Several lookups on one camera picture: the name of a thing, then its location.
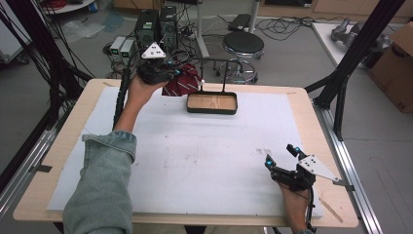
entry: table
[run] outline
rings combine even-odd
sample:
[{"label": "table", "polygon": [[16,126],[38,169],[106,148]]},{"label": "table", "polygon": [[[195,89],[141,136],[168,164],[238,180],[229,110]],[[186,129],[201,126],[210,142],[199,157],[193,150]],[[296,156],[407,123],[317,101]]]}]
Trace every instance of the table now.
[{"label": "table", "polygon": [[[119,86],[119,80],[94,79],[88,83],[73,108],[43,165],[53,167],[48,173],[38,172],[32,179],[14,212],[14,218],[26,221],[61,221],[61,212],[46,208],[54,193],[61,169],[70,154],[86,121],[94,109],[100,92],[107,86]],[[205,84],[207,91],[221,91],[220,84]],[[302,88],[227,85],[227,92],[286,94],[294,115],[303,147],[309,154],[316,154],[336,175],[339,175],[323,131],[309,100]],[[315,189],[319,193],[324,211],[321,218],[313,218],[314,226],[355,227],[358,224],[352,202],[344,187],[333,185],[328,179],[318,177]],[[133,214],[133,223],[168,223],[193,225],[250,225],[287,226],[282,216],[235,215],[178,215]]]}]

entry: chair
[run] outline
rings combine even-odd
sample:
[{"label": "chair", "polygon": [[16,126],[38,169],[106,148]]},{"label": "chair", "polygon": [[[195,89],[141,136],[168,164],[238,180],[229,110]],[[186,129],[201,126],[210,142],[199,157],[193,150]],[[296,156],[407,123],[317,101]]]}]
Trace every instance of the chair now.
[{"label": "chair", "polygon": [[[258,73],[255,71],[254,66],[244,60],[244,58],[261,59],[261,56],[264,54],[263,40],[249,32],[235,31],[224,37],[222,46],[225,51],[237,57],[231,60],[239,62],[232,62],[228,65],[227,76],[224,79],[234,83],[257,82]],[[221,63],[219,68],[216,69],[216,75],[224,76],[225,67],[226,62]]]}]

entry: black tray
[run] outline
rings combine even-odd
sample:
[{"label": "black tray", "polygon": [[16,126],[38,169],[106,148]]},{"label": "black tray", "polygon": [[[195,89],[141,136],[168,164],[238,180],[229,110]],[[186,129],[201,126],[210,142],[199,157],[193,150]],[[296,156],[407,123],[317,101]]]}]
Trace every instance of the black tray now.
[{"label": "black tray", "polygon": [[201,78],[204,78],[204,60],[213,60],[213,62],[226,62],[224,81],[221,92],[204,91],[201,90],[193,94],[189,94],[186,101],[186,109],[189,113],[204,113],[204,114],[227,114],[234,115],[237,113],[238,100],[237,94],[232,92],[225,92],[225,83],[227,79],[228,64],[236,62],[242,66],[238,61],[225,60],[218,58],[201,58]]}]

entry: denim jacket sleeve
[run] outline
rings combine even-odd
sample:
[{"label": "denim jacket sleeve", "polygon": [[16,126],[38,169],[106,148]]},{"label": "denim jacket sleeve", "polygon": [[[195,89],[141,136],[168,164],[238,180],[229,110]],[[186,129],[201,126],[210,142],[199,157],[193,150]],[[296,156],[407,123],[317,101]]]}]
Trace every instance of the denim jacket sleeve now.
[{"label": "denim jacket sleeve", "polygon": [[75,192],[63,210],[64,233],[131,233],[128,184],[136,137],[114,131],[83,136],[85,161]]}]

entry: white triangular marker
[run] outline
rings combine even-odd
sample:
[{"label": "white triangular marker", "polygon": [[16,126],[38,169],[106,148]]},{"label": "white triangular marker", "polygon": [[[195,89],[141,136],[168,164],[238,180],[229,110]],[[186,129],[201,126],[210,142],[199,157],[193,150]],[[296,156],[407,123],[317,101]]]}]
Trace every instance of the white triangular marker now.
[{"label": "white triangular marker", "polygon": [[160,59],[166,57],[167,54],[162,51],[156,42],[152,43],[152,45],[142,54],[143,59]]},{"label": "white triangular marker", "polygon": [[313,175],[322,176],[336,182],[339,180],[338,177],[314,155],[302,159],[298,163],[302,168]]}]

